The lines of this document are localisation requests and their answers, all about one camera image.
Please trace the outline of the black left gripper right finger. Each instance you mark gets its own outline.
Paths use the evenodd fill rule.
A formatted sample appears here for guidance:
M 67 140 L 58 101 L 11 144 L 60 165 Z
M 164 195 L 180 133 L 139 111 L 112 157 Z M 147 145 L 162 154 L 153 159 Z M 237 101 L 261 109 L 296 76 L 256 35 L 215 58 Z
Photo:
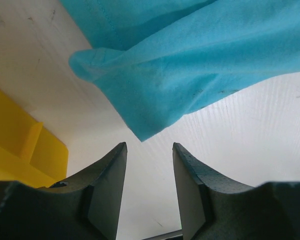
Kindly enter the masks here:
M 185 240 L 300 240 L 300 181 L 252 187 L 173 144 L 173 170 Z

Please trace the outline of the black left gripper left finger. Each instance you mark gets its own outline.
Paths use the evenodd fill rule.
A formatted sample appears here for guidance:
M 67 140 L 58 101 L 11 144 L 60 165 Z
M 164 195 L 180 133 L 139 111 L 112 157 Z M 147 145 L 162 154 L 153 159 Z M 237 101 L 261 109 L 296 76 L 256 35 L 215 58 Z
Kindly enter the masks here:
M 127 155 L 121 142 L 50 187 L 0 181 L 0 240 L 114 240 Z

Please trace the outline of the cyan t shirt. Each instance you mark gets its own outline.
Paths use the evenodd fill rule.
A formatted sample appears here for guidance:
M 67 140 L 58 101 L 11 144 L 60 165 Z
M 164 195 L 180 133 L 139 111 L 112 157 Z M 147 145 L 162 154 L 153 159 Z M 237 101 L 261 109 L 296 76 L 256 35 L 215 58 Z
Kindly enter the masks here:
M 182 116 L 300 72 L 300 0 L 64 0 L 90 43 L 69 66 L 145 141 Z

